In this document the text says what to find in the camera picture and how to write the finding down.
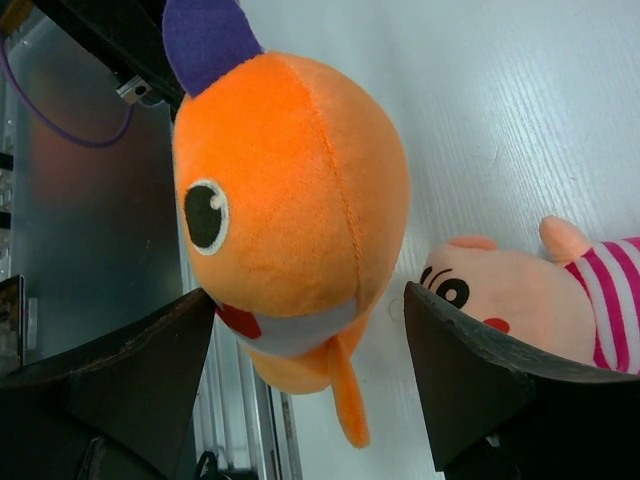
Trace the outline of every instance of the pink ear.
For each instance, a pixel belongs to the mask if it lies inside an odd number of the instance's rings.
[[[461,248],[477,248],[480,250],[497,250],[498,244],[495,240],[481,235],[470,235],[467,237],[456,237],[449,240],[449,245]]]

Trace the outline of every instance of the orange tail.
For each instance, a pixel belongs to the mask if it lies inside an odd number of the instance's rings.
[[[339,337],[329,340],[329,377],[342,430],[354,447],[367,447],[371,439],[364,402],[351,359]]]

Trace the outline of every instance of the purple ear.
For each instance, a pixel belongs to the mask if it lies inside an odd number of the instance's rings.
[[[237,0],[167,0],[162,35],[169,63],[191,97],[262,53]]]

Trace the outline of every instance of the red patch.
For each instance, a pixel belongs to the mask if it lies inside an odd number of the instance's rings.
[[[500,330],[502,333],[509,333],[511,327],[509,324],[502,320],[501,318],[487,318],[484,322],[485,325],[489,325],[490,327],[495,328],[496,330]]]
[[[244,337],[255,340],[262,336],[260,325],[258,325],[256,318],[249,312],[238,310],[229,305],[223,305],[223,308],[218,309],[218,315],[227,327]]]

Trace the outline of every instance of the stuffed animal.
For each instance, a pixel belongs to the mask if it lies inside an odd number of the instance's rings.
[[[236,0],[168,0],[163,35],[186,91],[175,188],[197,280],[262,378],[292,394],[331,386],[364,447],[350,356],[406,228],[398,134],[333,68],[263,51]]]
[[[421,282],[476,320],[570,360],[640,372],[640,238],[592,243],[547,217],[553,262],[498,250],[485,237],[435,249]]]

